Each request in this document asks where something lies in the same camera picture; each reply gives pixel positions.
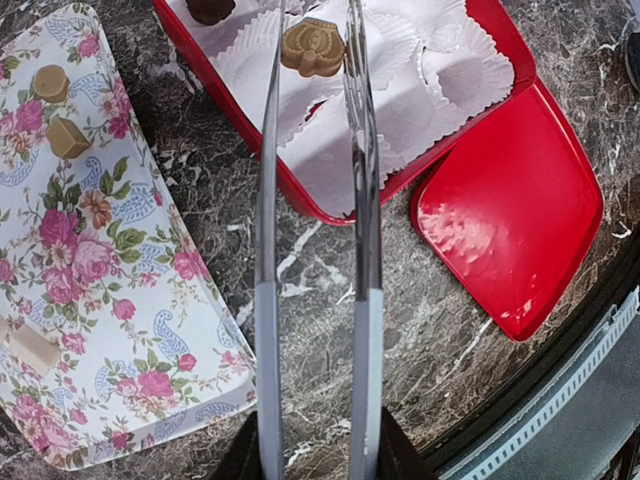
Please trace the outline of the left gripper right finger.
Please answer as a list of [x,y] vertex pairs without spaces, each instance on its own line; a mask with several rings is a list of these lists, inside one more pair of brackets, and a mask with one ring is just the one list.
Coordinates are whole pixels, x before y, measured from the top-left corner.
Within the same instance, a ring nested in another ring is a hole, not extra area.
[[427,480],[424,460],[386,407],[382,408],[377,478],[381,480]]

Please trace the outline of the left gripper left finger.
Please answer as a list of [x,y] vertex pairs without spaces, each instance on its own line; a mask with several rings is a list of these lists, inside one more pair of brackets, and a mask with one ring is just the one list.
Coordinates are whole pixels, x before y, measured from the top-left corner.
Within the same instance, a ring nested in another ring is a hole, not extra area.
[[212,480],[262,480],[257,429],[252,412],[239,429],[229,449],[212,473]]

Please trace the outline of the white chocolate bar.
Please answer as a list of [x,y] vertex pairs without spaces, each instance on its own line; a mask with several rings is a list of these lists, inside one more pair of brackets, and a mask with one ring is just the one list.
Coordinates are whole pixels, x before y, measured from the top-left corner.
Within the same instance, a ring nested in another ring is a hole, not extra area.
[[14,328],[1,317],[1,365],[9,370],[26,366],[46,376],[62,355],[61,349],[26,324]]

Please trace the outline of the tan crown chocolate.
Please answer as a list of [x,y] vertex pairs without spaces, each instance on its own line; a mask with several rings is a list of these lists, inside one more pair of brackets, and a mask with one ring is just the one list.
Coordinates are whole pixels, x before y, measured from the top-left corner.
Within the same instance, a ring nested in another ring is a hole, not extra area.
[[345,43],[336,24],[305,18],[281,38],[281,64],[303,78],[332,77],[340,70]]

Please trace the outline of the tan round chocolate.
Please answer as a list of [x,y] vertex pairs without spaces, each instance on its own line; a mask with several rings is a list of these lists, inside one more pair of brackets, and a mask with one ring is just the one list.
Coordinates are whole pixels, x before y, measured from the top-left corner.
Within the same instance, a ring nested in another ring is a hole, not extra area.
[[64,68],[54,64],[41,67],[36,72],[33,82],[35,94],[49,103],[64,102],[69,84]]

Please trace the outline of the dark chocolate piece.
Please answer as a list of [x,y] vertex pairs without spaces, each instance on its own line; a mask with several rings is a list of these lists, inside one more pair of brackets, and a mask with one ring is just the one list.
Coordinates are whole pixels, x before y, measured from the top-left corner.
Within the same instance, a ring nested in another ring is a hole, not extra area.
[[229,17],[235,9],[236,2],[234,0],[187,0],[186,6],[195,21],[212,26]]

